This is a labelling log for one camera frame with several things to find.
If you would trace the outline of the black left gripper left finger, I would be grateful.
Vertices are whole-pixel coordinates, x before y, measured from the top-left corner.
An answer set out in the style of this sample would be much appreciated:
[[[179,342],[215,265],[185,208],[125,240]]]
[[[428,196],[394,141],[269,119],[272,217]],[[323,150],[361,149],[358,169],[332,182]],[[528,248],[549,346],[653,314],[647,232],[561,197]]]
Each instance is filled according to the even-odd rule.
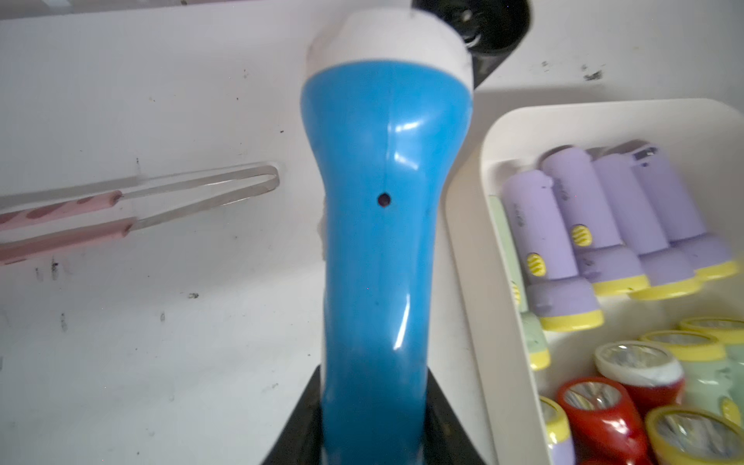
[[[322,447],[321,366],[318,365],[263,465],[320,465]]]

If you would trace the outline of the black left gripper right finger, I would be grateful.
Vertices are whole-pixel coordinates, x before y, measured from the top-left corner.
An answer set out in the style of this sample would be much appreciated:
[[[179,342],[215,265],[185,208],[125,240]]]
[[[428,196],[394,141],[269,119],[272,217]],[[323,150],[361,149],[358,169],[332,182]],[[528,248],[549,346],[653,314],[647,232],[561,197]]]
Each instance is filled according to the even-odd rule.
[[[431,370],[428,370],[426,387],[424,463],[427,465],[486,464]]]

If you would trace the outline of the large purple flashlight yellow rim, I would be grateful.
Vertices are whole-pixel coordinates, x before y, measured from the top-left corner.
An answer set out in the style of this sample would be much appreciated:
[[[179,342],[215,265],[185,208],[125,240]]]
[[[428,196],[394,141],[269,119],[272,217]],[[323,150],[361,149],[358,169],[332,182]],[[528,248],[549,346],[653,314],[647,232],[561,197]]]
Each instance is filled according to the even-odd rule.
[[[568,417],[554,400],[540,396],[546,443],[553,465],[576,465],[575,445]]]

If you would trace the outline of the small pale green flashlight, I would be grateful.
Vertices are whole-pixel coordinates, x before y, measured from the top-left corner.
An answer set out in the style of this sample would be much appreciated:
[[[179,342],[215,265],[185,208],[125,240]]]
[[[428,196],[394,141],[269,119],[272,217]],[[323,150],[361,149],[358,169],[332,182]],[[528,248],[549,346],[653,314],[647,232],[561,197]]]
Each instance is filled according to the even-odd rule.
[[[497,196],[489,196],[487,203],[492,225],[498,236],[507,279],[510,283],[513,306],[521,317],[522,334],[529,356],[530,368],[533,371],[541,371],[550,366],[551,356],[541,323],[538,317],[529,310],[517,248],[515,248],[506,211]]]

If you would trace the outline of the small purple flashlight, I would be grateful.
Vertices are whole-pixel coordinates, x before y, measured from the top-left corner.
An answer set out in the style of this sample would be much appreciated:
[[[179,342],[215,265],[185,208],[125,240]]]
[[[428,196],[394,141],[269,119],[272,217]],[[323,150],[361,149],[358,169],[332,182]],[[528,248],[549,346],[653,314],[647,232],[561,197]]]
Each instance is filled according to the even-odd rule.
[[[511,176],[503,185],[517,256],[528,284],[530,309],[546,331],[596,329],[605,317],[577,260],[555,199],[553,180],[541,170]]]

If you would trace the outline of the small red flashlight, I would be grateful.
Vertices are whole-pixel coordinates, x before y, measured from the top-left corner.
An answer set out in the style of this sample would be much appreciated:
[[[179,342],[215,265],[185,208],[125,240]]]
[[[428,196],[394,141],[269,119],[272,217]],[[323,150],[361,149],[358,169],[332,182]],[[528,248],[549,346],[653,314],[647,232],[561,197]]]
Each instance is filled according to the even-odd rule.
[[[685,374],[680,361],[660,344],[638,340],[617,341],[594,352],[597,371],[629,393],[639,414],[681,405]]]

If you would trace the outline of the medium green flashlight yellow rim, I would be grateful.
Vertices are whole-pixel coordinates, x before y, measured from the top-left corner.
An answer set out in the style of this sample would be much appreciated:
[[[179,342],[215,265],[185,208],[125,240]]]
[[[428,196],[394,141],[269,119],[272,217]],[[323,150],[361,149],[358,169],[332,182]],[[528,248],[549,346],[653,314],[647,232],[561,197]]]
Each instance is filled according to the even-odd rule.
[[[743,429],[698,408],[653,409],[644,424],[659,464],[743,464]]]

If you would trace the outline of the short purple flashlight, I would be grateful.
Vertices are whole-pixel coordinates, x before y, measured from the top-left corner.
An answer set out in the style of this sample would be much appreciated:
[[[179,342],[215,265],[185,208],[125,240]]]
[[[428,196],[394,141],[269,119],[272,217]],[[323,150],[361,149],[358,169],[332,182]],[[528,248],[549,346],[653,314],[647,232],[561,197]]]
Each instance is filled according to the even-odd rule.
[[[647,289],[648,277],[620,236],[592,157],[568,146],[546,156],[541,170],[553,180],[577,268],[595,294],[619,296]]]

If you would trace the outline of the purple flashlight with yellow button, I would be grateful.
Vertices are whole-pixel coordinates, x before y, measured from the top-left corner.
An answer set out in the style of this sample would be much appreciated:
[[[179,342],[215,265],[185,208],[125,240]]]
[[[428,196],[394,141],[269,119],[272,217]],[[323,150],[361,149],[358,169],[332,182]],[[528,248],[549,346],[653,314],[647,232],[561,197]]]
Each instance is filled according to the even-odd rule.
[[[730,246],[712,234],[682,176],[661,147],[647,143],[626,153],[670,245],[682,251],[697,277],[721,280],[740,272]]]

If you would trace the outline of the large red flashlight white logo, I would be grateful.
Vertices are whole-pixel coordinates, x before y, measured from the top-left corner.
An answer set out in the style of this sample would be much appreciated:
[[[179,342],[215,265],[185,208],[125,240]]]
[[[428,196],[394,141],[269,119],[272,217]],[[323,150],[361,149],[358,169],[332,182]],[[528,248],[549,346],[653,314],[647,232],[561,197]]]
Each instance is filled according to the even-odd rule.
[[[623,463],[619,460],[611,460],[604,457],[596,457],[591,459],[586,459],[581,462],[580,465],[626,465],[627,463]]]

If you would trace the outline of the large pale green flashlight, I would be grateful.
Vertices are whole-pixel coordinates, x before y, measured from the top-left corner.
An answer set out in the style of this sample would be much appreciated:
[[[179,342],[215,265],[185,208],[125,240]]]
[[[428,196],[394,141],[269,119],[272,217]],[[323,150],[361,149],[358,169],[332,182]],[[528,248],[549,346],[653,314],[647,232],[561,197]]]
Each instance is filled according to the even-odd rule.
[[[661,345],[680,362],[685,376],[684,405],[742,425],[739,407],[732,398],[732,366],[718,338],[696,331],[651,331],[639,340]]]

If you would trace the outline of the cream plastic storage tray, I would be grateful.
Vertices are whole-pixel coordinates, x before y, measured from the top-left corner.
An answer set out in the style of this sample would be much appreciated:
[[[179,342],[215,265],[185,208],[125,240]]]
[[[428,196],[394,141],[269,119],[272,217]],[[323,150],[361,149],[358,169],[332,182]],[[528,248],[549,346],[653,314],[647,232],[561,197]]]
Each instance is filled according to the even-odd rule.
[[[602,298],[604,325],[548,335],[549,368],[528,363],[513,307],[501,240],[487,199],[504,181],[566,145],[599,155],[655,143],[684,179],[710,232],[743,256],[743,116],[709,99],[646,100],[528,107],[500,117],[451,180],[445,211],[484,393],[490,438],[501,464],[546,464],[550,454],[539,399],[594,370],[594,349],[687,317],[739,318],[743,278],[707,282],[687,298]]]

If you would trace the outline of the glass spice grinder black cap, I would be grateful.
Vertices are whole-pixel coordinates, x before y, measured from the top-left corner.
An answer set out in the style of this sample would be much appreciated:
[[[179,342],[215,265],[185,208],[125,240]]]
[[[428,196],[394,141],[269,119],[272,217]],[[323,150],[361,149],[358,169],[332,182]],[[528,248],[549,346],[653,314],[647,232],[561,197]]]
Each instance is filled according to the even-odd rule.
[[[460,35],[472,58],[475,88],[517,49],[532,19],[527,0],[414,0],[411,6],[436,15]]]

